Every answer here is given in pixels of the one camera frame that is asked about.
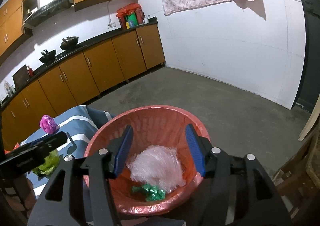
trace pink plastic bag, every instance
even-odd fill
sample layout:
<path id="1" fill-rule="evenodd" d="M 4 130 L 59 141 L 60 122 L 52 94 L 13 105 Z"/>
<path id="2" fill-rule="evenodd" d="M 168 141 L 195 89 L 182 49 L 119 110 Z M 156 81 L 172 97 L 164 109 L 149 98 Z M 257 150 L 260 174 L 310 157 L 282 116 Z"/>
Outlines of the pink plastic bag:
<path id="1" fill-rule="evenodd" d="M 60 126 L 49 115 L 44 115 L 40 121 L 40 127 L 48 134 L 53 134 Z"/>

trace green plastic bag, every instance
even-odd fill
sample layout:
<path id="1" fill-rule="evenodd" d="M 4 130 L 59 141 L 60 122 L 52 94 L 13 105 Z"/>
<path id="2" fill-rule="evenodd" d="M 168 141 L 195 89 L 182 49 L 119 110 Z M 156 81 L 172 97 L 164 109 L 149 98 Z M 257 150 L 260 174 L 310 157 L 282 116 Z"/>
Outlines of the green plastic bag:
<path id="1" fill-rule="evenodd" d="M 59 165 L 59 154 L 58 150 L 55 149 L 49 153 L 47 157 L 44 158 L 44 163 L 34 169 L 33 173 L 37 176 L 49 175 L 51 174 Z"/>

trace electrical outlet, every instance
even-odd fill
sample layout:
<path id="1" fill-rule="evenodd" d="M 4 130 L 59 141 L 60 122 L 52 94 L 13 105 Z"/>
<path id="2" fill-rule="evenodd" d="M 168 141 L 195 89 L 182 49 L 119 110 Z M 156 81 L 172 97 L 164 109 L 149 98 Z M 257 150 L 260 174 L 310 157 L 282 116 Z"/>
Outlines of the electrical outlet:
<path id="1" fill-rule="evenodd" d="M 109 28 L 112 28 L 112 27 L 116 27 L 116 23 L 115 23 L 115 22 L 112 22 L 111 24 L 112 24 L 112 26 L 109 26 L 109 25 L 108 25 L 108 29 L 109 29 Z"/>

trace blue striped cloth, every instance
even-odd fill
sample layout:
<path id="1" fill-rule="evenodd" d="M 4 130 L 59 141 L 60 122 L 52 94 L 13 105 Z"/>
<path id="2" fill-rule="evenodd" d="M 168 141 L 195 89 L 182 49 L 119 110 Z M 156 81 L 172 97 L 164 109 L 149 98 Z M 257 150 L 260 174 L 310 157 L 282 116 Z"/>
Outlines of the blue striped cloth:
<path id="1" fill-rule="evenodd" d="M 54 118 L 55 122 L 60 125 L 59 131 L 68 132 L 76 144 L 76 150 L 73 153 L 67 153 L 72 143 L 68 139 L 67 143 L 58 147 L 59 155 L 66 156 L 72 154 L 75 158 L 81 158 L 87 148 L 87 145 L 93 135 L 105 123 L 111 120 L 115 115 L 108 112 L 96 110 L 87 106 L 77 106 L 69 109 L 65 113 Z M 34 132 L 30 137 L 24 140 L 21 145 L 32 142 L 38 138 L 47 135 L 42 128 Z M 36 196 L 39 196 L 48 182 L 48 178 L 44 177 L 39 180 L 38 176 L 33 172 L 27 175 L 27 178 L 33 183 Z"/>

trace red bottle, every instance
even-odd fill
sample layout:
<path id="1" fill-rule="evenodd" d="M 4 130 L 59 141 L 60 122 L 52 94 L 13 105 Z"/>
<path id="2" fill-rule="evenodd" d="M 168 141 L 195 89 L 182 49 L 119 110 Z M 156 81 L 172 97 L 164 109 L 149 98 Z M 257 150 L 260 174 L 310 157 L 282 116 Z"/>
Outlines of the red bottle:
<path id="1" fill-rule="evenodd" d="M 35 75 L 33 70 L 30 68 L 30 65 L 28 65 L 28 73 L 29 73 L 30 78 Z"/>

